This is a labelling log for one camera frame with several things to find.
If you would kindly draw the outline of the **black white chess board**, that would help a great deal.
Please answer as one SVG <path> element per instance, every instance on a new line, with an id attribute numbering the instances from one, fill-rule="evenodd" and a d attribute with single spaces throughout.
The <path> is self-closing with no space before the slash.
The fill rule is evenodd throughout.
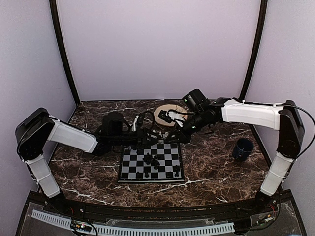
<path id="1" fill-rule="evenodd" d="M 126 147 L 121 155 L 119 183 L 172 183 L 185 180 L 179 144 L 155 144 L 148 149 Z"/>

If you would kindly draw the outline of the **black chess piece corner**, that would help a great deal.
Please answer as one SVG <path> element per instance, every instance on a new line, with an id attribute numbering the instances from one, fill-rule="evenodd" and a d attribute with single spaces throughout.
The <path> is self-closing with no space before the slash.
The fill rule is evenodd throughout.
<path id="1" fill-rule="evenodd" d="M 180 167 L 178 165 L 173 167 L 173 171 L 175 172 L 174 176 L 179 177 Z"/>

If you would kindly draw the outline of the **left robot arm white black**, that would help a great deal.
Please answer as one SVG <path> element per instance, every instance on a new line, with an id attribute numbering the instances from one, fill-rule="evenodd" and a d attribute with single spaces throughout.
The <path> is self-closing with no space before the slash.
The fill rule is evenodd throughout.
<path id="1" fill-rule="evenodd" d="M 39 108 L 15 129 L 17 154 L 26 163 L 44 195 L 51 199 L 51 208 L 58 214 L 66 214 L 69 202 L 61 197 L 63 193 L 44 158 L 46 142 L 60 143 L 95 156 L 111 152 L 115 146 L 135 150 L 148 148 L 162 137 L 143 127 L 142 117 L 144 114 L 138 115 L 133 125 L 130 125 L 123 114 L 110 112 L 103 117 L 102 125 L 91 132 L 69 125 L 51 116 L 45 108 Z"/>

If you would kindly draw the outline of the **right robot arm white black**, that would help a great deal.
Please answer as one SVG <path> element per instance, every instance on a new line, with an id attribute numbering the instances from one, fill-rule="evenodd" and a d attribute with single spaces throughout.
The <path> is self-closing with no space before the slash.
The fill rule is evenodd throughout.
<path id="1" fill-rule="evenodd" d="M 189 118 L 184 119 L 183 113 L 174 109 L 162 110 L 158 115 L 167 123 L 178 124 L 166 137 L 167 143 L 189 143 L 193 133 L 218 122 L 246 123 L 279 132 L 276 156 L 260 187 L 261 195 L 251 203 L 255 213 L 262 213 L 301 151 L 305 128 L 295 103 L 288 100 L 283 104 L 262 104 L 223 97 L 210 101 L 197 88 L 184 96 L 183 101 L 190 111 Z"/>

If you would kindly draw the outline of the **pile of black chess pieces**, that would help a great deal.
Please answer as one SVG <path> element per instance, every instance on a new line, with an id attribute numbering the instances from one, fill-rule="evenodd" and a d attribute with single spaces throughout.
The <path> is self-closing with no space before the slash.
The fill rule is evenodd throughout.
<path id="1" fill-rule="evenodd" d="M 149 172 L 151 169 L 158 170 L 160 167 L 159 156 L 153 156 L 151 153 L 145 153 L 144 150 L 137 150 L 136 167 L 143 167 L 143 171 Z"/>

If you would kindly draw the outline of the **beige bird painted plate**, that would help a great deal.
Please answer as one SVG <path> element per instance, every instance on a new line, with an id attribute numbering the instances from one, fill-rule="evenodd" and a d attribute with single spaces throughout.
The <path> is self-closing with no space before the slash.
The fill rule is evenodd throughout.
<path id="1" fill-rule="evenodd" d="M 173 127 L 176 124 L 183 126 L 187 120 L 187 111 L 179 105 L 161 105 L 154 111 L 155 121 L 163 126 Z"/>

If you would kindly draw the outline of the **dark blue mug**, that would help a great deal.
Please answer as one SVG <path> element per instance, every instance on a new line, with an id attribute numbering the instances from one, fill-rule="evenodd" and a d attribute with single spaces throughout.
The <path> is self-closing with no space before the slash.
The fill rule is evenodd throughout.
<path id="1" fill-rule="evenodd" d="M 238 162 L 244 162 L 247 160 L 251 152 L 253 151 L 254 144 L 247 138 L 240 138 L 233 149 L 232 156 Z"/>

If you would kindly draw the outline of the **right black frame post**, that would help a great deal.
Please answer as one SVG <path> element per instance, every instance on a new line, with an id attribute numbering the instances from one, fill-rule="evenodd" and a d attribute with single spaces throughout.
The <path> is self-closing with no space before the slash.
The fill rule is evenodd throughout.
<path id="1" fill-rule="evenodd" d="M 247 67 L 247 71 L 245 74 L 244 82 L 242 85 L 242 89 L 239 95 L 239 99 L 244 100 L 246 98 L 246 95 L 249 90 L 250 82 L 252 79 L 252 75 L 254 72 L 255 63 L 258 57 L 258 52 L 260 48 L 260 43 L 263 35 L 263 29 L 265 24 L 265 18 L 267 13 L 267 6 L 268 6 L 268 0 L 261 0 L 260 1 L 260 8 L 259 8 L 259 14 L 258 14 L 258 20 L 257 20 L 257 26 L 254 36 L 254 41 L 252 45 L 252 52 L 249 60 L 249 64 Z"/>

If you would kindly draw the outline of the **black frame post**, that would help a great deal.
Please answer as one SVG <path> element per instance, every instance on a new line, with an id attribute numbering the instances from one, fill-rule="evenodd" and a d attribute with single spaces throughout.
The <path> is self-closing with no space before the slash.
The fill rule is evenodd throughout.
<path id="1" fill-rule="evenodd" d="M 249 60 L 249 64 L 247 67 L 247 71 L 245 74 L 244 82 L 242 85 L 242 89 L 239 95 L 239 99 L 244 100 L 246 98 L 246 95 L 249 90 L 250 82 L 252 79 L 252 75 L 254 72 L 255 63 L 258 57 L 258 52 L 260 48 L 260 43 L 263 35 L 263 29 L 265 24 L 265 18 L 267 13 L 267 6 L 268 6 L 268 0 L 261 0 L 260 1 L 260 8 L 259 8 L 259 14 L 258 14 L 258 20 L 257 20 L 257 26 L 254 36 L 254 41 L 252 45 L 252 52 Z"/>
<path id="2" fill-rule="evenodd" d="M 74 103 L 76 106 L 78 106 L 81 101 L 80 101 L 79 94 L 78 94 L 78 91 L 77 91 L 77 88 L 75 85 L 75 81 L 74 81 L 74 78 L 73 78 L 73 75 L 72 75 L 72 72 L 70 69 L 70 64 L 68 61 L 65 44 L 63 41 L 62 28 L 61 28 L 61 24 L 60 24 L 58 9 L 57 9 L 57 1 L 56 0 L 49 0 L 49 5 L 50 5 L 50 12 L 51 12 L 51 17 L 52 17 L 52 21 L 53 21 L 55 37 L 56 37 L 60 57 L 62 60 L 63 69 L 64 69 L 64 72 L 66 75 L 67 83 L 69 85 Z"/>

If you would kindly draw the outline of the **left black frame post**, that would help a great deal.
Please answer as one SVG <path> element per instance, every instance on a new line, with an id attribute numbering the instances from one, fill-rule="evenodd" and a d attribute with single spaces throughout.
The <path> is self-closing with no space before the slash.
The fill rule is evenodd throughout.
<path id="1" fill-rule="evenodd" d="M 57 9 L 57 1 L 56 0 L 49 0 L 49 5 L 50 5 L 50 12 L 51 12 L 51 17 L 52 17 L 52 21 L 53 21 L 55 37 L 56 37 L 60 57 L 62 60 L 63 69 L 64 69 L 64 72 L 66 75 L 67 83 L 69 85 L 74 103 L 76 106 L 78 106 L 81 101 L 80 101 L 79 94 L 78 94 L 78 91 L 77 91 L 77 88 L 75 85 L 75 81 L 74 81 L 74 78 L 73 78 L 73 75 L 72 75 L 72 72 L 70 69 L 70 64 L 68 61 L 65 44 L 63 41 L 62 28 L 61 28 L 61 24 L 60 24 L 58 9 Z"/>

